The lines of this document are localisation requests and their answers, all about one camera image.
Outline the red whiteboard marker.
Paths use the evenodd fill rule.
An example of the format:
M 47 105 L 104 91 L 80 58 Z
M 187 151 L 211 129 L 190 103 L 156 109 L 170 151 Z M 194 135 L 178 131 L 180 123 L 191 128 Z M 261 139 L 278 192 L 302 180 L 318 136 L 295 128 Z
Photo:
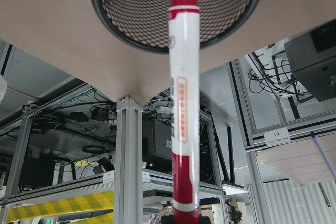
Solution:
M 174 223 L 199 223 L 199 47 L 197 0 L 168 8 Z

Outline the aluminium table leg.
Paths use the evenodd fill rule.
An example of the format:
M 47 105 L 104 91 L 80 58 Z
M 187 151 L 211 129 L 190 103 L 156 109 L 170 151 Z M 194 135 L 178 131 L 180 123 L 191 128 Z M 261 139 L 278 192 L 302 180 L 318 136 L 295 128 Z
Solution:
M 113 223 L 142 223 L 142 107 L 130 96 L 117 101 Z

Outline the left black mesh cup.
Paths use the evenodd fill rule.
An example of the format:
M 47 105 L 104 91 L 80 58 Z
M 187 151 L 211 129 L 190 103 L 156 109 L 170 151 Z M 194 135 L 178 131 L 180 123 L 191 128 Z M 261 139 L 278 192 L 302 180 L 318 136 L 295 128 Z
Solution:
M 124 43 L 153 53 L 169 51 L 170 19 L 200 15 L 200 47 L 230 36 L 253 13 L 259 0 L 91 0 L 104 27 Z

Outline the brown paper table mat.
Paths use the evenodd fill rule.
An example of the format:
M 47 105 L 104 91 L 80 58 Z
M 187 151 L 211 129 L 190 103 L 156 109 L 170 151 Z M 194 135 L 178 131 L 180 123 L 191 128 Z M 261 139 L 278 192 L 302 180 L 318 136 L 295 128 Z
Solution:
M 335 19 L 335 0 L 260 0 L 232 35 L 200 52 L 207 71 Z M 144 104 L 170 86 L 169 58 L 110 33 L 91 0 L 1 0 L 1 39 L 91 84 Z

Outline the black electronics box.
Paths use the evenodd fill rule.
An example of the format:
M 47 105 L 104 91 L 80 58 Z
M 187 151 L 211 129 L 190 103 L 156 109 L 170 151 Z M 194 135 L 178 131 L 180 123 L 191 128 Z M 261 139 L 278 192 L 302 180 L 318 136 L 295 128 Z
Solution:
M 293 76 L 318 100 L 335 98 L 335 20 L 284 44 Z

